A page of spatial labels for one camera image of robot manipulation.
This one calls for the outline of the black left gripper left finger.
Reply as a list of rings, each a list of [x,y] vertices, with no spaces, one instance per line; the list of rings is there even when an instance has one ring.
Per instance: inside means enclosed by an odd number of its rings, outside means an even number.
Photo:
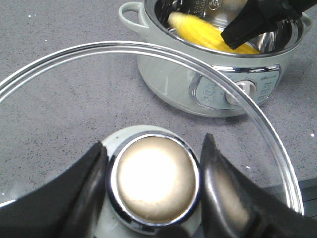
[[[93,238],[106,194],[106,148],[95,143],[39,189],[1,207],[2,238]]]

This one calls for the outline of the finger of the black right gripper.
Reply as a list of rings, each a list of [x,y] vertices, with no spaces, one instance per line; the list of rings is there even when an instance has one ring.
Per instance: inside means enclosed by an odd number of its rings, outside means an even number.
[[[315,0],[249,0],[221,36],[235,50],[260,34],[276,30],[277,22],[299,19],[316,4]]]

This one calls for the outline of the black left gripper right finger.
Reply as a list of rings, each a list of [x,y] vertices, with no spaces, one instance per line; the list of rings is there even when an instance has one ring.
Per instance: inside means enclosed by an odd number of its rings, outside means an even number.
[[[288,208],[238,171],[205,135],[201,158],[206,238],[315,238],[317,223]]]

